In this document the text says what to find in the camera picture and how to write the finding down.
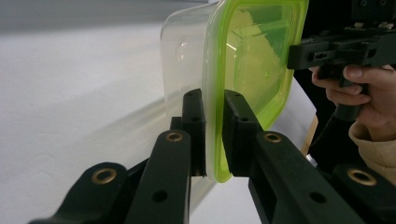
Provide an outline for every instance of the clear plastic container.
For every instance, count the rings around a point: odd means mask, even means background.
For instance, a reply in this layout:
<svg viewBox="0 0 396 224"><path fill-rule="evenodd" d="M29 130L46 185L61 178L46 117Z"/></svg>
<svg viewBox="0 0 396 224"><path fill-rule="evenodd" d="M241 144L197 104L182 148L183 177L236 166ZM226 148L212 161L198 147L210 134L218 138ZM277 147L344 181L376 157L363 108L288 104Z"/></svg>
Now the clear plastic container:
<svg viewBox="0 0 396 224"><path fill-rule="evenodd" d="M166 112L181 115L183 94L201 89L206 117L207 177L231 174L222 146L224 90L247 99L268 129L290 91L289 45L301 40L307 0L222 0L173 13L161 44Z"/></svg>

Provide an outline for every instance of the green lid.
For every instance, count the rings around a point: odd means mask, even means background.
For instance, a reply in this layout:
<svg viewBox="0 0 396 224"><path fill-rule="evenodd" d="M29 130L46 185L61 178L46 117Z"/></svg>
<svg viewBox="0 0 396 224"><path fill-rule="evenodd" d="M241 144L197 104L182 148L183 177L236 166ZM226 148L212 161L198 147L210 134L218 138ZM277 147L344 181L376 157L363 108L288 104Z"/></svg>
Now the green lid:
<svg viewBox="0 0 396 224"><path fill-rule="evenodd" d="M289 46L298 44L307 0L224 0L211 15L205 34L203 100L207 155L214 177L231 174L222 146L224 90L242 93L267 130L290 91Z"/></svg>

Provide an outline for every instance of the human hand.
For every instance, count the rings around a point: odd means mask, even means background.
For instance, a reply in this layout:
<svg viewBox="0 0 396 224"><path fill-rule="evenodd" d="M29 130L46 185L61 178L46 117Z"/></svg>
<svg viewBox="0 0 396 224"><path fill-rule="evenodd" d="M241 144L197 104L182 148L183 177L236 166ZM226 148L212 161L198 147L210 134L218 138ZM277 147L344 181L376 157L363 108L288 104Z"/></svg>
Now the human hand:
<svg viewBox="0 0 396 224"><path fill-rule="evenodd" d="M318 67L310 70L312 82L326 89L329 100L337 105L361 105L356 121L367 127L372 141L396 139L396 71L390 65L347 66L344 77L356 83L348 87L339 87L337 79L318 79ZM359 84L367 84L367 94L361 93Z"/></svg>

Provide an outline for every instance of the plastic container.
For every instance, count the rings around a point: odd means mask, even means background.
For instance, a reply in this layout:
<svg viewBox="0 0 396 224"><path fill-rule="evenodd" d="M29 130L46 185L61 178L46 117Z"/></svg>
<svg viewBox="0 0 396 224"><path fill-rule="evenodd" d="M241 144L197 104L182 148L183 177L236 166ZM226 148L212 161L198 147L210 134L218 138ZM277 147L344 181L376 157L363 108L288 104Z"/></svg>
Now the plastic container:
<svg viewBox="0 0 396 224"><path fill-rule="evenodd" d="M166 112L181 115L185 92L201 89L206 117L206 171L231 174L222 147L224 90L242 93L268 129L290 91L289 45L298 44L307 0L223 0L173 13L163 25L161 51Z"/></svg>

